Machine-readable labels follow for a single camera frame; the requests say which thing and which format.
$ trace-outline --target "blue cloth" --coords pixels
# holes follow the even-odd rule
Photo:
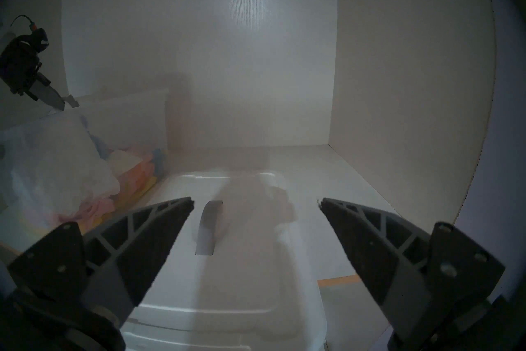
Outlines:
[[[165,172],[165,155],[160,148],[156,148],[151,152],[154,158],[151,160],[154,163],[154,175],[160,177]]]

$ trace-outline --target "pink cloth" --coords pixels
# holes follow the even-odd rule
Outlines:
[[[57,215],[57,220],[59,224],[70,221],[88,221],[87,223],[90,224],[95,218],[113,211],[115,211],[115,204],[113,203],[113,201],[109,198],[102,198],[97,201],[85,202],[81,204],[81,206],[78,208],[78,211],[73,217]]]

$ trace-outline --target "white plastic container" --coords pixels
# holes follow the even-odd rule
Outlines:
[[[278,173],[194,173],[163,181],[154,204],[191,196],[195,209],[122,333],[129,350],[319,351],[327,322],[287,182]],[[211,256],[199,221],[223,201]]]
[[[27,226],[46,233],[54,226],[53,214],[75,214],[81,203],[117,194],[119,182],[95,141],[111,149],[166,149],[167,93],[105,100],[1,131],[0,188],[6,204],[20,201]]]

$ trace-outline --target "folded cloth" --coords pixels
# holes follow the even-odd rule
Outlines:
[[[117,178],[124,174],[126,171],[131,170],[137,164],[140,164],[141,161],[142,160],[140,157],[137,157],[122,150],[115,150],[106,159],[106,163],[108,163],[113,175]]]
[[[93,227],[93,221],[96,218],[113,211],[115,211],[114,202],[109,198],[102,198],[96,201],[85,202],[81,204],[80,208],[78,208],[78,211],[72,217],[66,217],[64,215],[57,214],[56,220],[58,224],[70,221],[75,221],[79,224],[82,223],[87,228],[87,230],[89,230],[91,227]]]

